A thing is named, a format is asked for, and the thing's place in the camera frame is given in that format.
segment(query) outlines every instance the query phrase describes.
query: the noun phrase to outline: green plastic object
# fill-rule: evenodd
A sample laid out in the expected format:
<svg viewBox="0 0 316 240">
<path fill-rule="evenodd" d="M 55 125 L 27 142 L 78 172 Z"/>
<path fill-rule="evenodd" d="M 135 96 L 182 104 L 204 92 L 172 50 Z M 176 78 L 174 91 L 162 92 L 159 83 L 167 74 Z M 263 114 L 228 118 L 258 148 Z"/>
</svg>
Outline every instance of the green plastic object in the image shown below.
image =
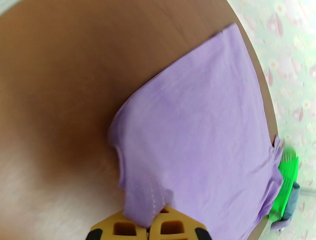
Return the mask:
<svg viewBox="0 0 316 240">
<path fill-rule="evenodd" d="M 299 158 L 292 147 L 284 148 L 279 170 L 283 176 L 283 184 L 269 213 L 269 219 L 272 222 L 283 218 L 284 210 L 293 187 L 293 182 L 297 180 Z"/>
</svg>

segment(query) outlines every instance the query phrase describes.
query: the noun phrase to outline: floral wallpaper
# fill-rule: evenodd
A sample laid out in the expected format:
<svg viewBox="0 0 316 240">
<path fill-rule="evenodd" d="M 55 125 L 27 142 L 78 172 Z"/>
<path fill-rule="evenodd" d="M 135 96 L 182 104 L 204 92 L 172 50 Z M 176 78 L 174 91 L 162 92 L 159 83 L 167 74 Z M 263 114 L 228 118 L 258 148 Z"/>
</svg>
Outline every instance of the floral wallpaper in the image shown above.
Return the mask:
<svg viewBox="0 0 316 240">
<path fill-rule="evenodd" d="M 316 3 L 228 0 L 264 71 L 279 134 L 300 157 L 298 182 L 316 188 Z M 316 195 L 301 195 L 291 225 L 261 240 L 316 240 Z"/>
</svg>

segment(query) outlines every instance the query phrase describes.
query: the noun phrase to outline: round table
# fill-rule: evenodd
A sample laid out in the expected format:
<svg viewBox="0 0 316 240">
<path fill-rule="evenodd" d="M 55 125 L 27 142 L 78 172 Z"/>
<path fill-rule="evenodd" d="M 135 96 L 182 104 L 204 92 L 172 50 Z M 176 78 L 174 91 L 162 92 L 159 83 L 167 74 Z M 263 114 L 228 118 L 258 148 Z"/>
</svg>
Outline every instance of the round table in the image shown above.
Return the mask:
<svg viewBox="0 0 316 240">
<path fill-rule="evenodd" d="M 122 209 L 107 129 L 139 87 L 237 22 L 225 0 L 24 0 L 0 17 L 0 238 L 84 239 Z M 249 239 L 258 239 L 266 220 Z"/>
</svg>

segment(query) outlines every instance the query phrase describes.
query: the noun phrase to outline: brown tabletop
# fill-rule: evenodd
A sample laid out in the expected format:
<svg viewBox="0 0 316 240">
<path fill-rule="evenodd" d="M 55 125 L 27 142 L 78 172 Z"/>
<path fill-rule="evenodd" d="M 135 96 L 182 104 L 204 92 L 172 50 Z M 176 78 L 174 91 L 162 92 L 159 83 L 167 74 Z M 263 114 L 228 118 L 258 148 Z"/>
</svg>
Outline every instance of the brown tabletop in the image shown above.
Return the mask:
<svg viewBox="0 0 316 240">
<path fill-rule="evenodd" d="M 20 199 L 16 208 L 0 190 L 0 210 L 15 216 L 0 217 L 6 239 L 48 233 L 51 239 L 83 238 L 91 225 L 122 208 L 123 193 L 113 190 L 117 157 L 106 143 L 114 114 L 153 76 L 233 22 L 257 72 L 273 142 L 277 125 L 262 69 L 225 0 L 24 0 L 4 13 L 0 189 L 15 183 L 25 190 L 11 196 Z M 71 210 L 70 203 L 81 208 Z M 43 212 L 54 218 L 41 221 Z"/>
</svg>

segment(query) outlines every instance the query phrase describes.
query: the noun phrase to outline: yellow plastic object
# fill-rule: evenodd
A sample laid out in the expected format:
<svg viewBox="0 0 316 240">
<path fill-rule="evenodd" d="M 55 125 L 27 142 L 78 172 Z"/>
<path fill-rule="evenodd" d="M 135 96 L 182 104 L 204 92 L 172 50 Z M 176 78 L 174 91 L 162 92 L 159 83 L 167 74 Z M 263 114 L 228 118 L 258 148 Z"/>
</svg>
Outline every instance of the yellow plastic object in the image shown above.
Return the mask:
<svg viewBox="0 0 316 240">
<path fill-rule="evenodd" d="M 147 229 L 135 224 L 120 211 L 94 225 L 86 240 L 147 240 Z"/>
<path fill-rule="evenodd" d="M 154 219 L 149 240 L 199 240 L 196 228 L 206 230 L 202 223 L 166 206 Z"/>
<path fill-rule="evenodd" d="M 91 228 L 86 240 L 212 240 L 206 227 L 166 206 L 150 229 L 143 228 L 120 211 Z"/>
</svg>

